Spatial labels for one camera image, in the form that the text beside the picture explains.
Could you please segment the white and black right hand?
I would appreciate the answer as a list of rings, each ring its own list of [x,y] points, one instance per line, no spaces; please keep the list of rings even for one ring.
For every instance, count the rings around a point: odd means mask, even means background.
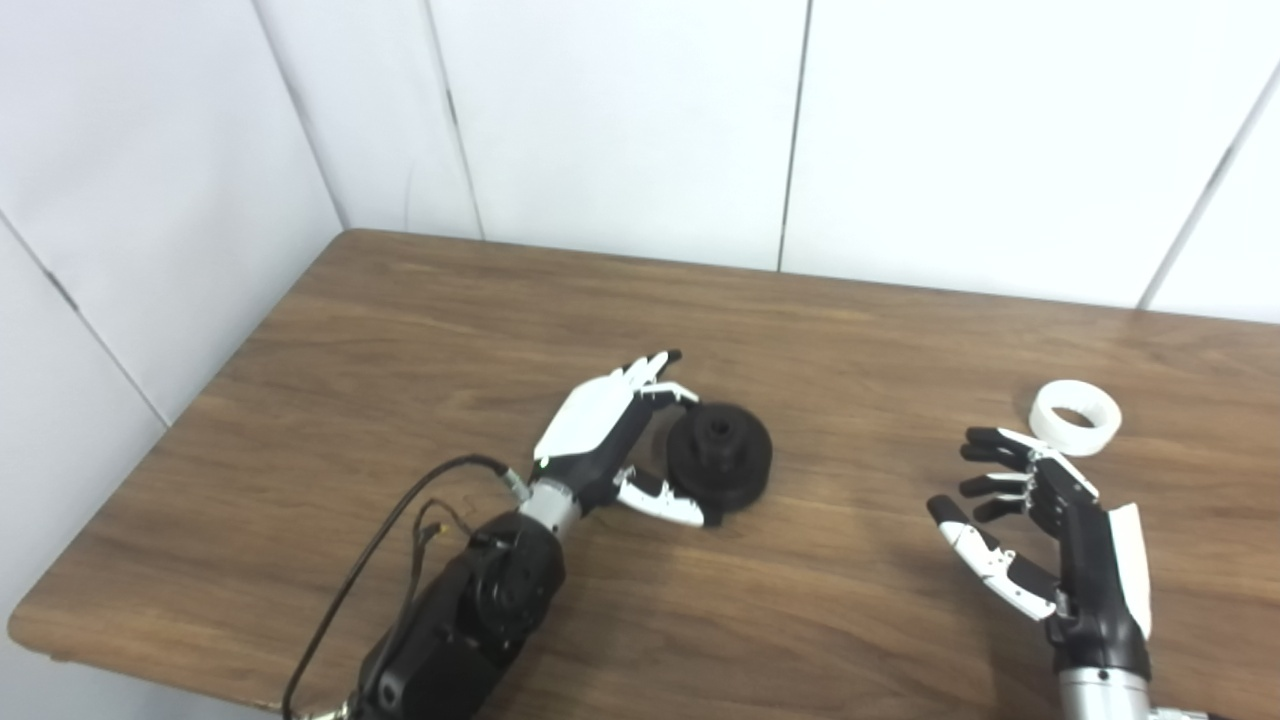
[[[959,486],[963,497],[979,500],[972,512],[947,495],[927,501],[952,551],[989,591],[1044,628],[1057,671],[1096,667],[1148,682],[1149,571],[1137,506],[1103,509],[1068,457],[1015,430],[972,427],[960,454],[998,470]],[[1056,542],[1057,571],[987,530],[1009,515],[1029,518]]]

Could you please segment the white and black left hand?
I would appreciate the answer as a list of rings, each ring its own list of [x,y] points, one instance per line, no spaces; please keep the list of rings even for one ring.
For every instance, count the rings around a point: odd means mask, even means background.
[[[535,445],[518,511],[559,539],[579,519],[612,503],[685,527],[712,525],[709,509],[627,461],[657,411],[700,406],[696,393],[662,378],[681,356],[677,348],[659,351],[576,386]]]

